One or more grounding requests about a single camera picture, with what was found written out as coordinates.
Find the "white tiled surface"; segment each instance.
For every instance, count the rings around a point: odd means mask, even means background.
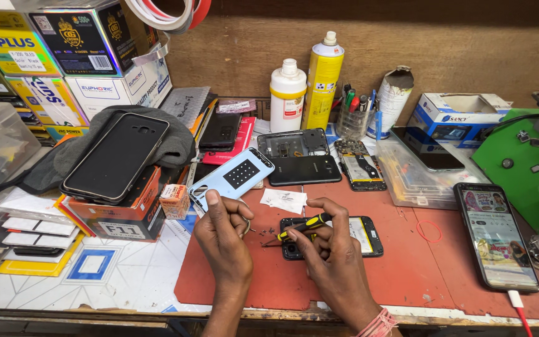
[[[211,306],[184,305],[174,295],[190,238],[169,220],[155,243],[86,237],[58,277],[0,274],[0,308],[209,311]]]

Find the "orange box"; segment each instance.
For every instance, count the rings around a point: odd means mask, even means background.
[[[126,198],[117,205],[71,198],[70,207],[98,237],[155,242],[165,217],[159,195],[167,183],[176,183],[182,169],[147,166]]]
[[[186,193],[185,185],[175,183],[166,185],[159,196],[159,202],[165,217],[168,219],[184,220],[191,207],[191,199]]]

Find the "red package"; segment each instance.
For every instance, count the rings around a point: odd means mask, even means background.
[[[254,126],[255,117],[243,117],[240,121],[240,126],[238,127],[238,134],[236,135],[236,141],[234,142],[234,150],[231,150],[230,152],[207,152],[203,157],[203,163],[222,165],[232,159],[232,157],[241,153],[244,149],[248,148]]]

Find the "yellow spray can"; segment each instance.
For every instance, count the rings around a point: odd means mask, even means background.
[[[334,32],[328,32],[321,43],[313,46],[301,128],[328,126],[343,59],[344,49],[338,45]]]

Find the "yellow and black screwdriver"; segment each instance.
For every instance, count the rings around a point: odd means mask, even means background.
[[[321,213],[319,215],[316,215],[315,217],[305,221],[302,224],[296,225],[293,229],[296,229],[299,232],[303,232],[304,230],[317,228],[317,227],[325,224],[326,222],[328,222],[330,220],[332,220],[332,216],[330,214],[326,213],[326,212],[323,212],[323,213]],[[263,245],[261,245],[261,247],[267,247],[268,244],[270,244],[270,243],[272,243],[274,241],[284,241],[284,240],[287,240],[287,239],[289,239],[288,233],[286,233],[286,231],[283,231],[280,234],[278,234],[275,239],[273,239],[272,241],[264,243]]]

